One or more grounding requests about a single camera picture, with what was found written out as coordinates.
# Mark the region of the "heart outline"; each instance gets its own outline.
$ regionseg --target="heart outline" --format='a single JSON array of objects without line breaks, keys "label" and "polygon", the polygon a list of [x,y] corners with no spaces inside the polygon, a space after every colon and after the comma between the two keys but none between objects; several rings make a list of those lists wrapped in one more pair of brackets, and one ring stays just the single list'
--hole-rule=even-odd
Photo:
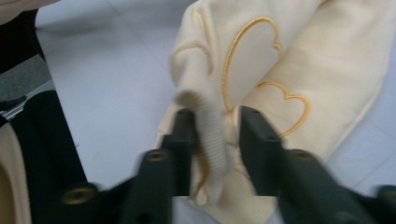
[{"label": "heart outline", "polygon": [[235,53],[236,47],[238,46],[239,42],[241,41],[241,39],[245,35],[245,33],[250,28],[252,28],[256,24],[259,24],[261,22],[268,22],[271,24],[271,26],[273,27],[274,32],[275,32],[273,48],[277,50],[277,52],[279,54],[278,58],[282,57],[282,55],[283,55],[283,47],[278,43],[279,30],[277,28],[275,21],[272,18],[258,17],[256,19],[253,19],[252,21],[248,22],[239,31],[239,33],[236,35],[235,39],[233,40],[230,50],[228,51],[227,58],[225,60],[224,66],[223,66],[223,74],[222,74],[222,78],[221,78],[221,89],[222,89],[223,101],[224,101],[225,107],[228,111],[233,110],[233,105],[231,104],[231,100],[230,100],[230,94],[228,92],[228,74],[229,74],[229,70],[230,70],[231,60],[233,59],[233,54]]},{"label": "heart outline", "polygon": [[262,82],[260,84],[258,84],[256,86],[257,89],[265,87],[265,86],[275,86],[279,89],[282,90],[283,92],[283,99],[285,101],[288,100],[292,100],[292,99],[297,99],[303,102],[304,104],[304,112],[303,114],[300,116],[299,120],[297,120],[297,122],[291,126],[288,130],[286,130],[285,132],[283,132],[282,134],[279,135],[279,137],[285,137],[291,133],[294,133],[298,128],[301,127],[301,125],[303,125],[303,123],[306,121],[306,119],[308,118],[309,114],[311,113],[311,103],[309,102],[309,100],[301,95],[301,94],[289,94],[289,90],[286,86],[280,84],[279,82],[276,81],[265,81]]}]

